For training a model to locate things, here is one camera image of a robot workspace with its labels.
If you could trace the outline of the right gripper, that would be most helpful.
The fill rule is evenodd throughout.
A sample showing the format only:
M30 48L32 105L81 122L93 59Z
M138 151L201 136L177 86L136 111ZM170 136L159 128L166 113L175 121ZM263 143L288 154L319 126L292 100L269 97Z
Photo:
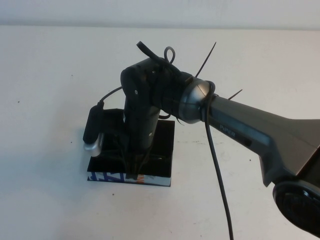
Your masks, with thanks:
M143 165L150 158L150 147L153 143L160 109L150 104L139 104L130 100L125 101L125 128L129 135L126 156L126 179L137 179Z

